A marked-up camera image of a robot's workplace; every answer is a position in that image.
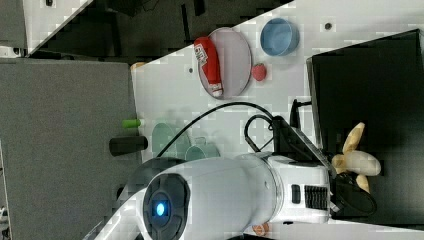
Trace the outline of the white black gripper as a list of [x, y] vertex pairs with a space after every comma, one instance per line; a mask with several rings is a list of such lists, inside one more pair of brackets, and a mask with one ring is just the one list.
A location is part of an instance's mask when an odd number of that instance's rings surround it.
[[276, 184], [277, 202], [271, 223], [325, 223], [330, 218], [331, 202], [342, 210], [351, 208], [363, 215], [377, 211], [370, 193], [359, 187], [350, 174], [339, 174], [326, 157], [299, 130], [283, 117], [271, 120], [274, 151], [266, 157]]

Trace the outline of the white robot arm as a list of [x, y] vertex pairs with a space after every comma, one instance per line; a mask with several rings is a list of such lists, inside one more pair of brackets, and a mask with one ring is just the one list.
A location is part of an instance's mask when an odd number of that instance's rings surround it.
[[344, 206], [376, 210], [368, 177], [380, 162], [358, 150], [365, 125], [326, 157], [283, 118], [271, 121], [276, 149], [234, 158], [143, 164], [112, 215], [83, 240], [227, 240], [264, 223], [325, 223]]

